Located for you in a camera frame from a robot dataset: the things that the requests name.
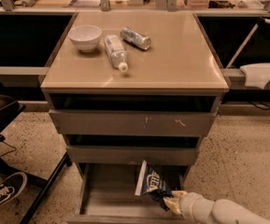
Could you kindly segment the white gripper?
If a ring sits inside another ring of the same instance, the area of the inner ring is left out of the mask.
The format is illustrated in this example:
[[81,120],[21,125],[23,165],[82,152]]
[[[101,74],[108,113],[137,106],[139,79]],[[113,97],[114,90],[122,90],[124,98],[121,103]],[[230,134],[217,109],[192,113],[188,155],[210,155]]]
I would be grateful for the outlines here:
[[184,218],[185,224],[216,224],[212,215],[213,201],[185,190],[173,190],[173,197],[164,197],[165,205]]

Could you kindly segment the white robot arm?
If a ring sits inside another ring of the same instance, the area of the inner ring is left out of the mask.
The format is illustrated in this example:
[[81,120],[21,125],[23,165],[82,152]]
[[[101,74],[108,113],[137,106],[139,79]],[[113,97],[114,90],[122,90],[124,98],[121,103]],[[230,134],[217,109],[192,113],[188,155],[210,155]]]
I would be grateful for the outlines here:
[[201,194],[175,190],[164,203],[175,214],[183,217],[185,224],[270,224],[244,206],[227,199],[211,201]]

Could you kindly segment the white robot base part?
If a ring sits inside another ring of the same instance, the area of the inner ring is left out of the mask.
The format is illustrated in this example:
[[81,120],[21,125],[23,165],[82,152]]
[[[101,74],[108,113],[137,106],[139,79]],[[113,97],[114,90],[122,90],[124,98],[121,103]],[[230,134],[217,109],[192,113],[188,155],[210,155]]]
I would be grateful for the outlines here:
[[245,86],[264,89],[270,82],[270,63],[253,63],[240,67],[245,75]]

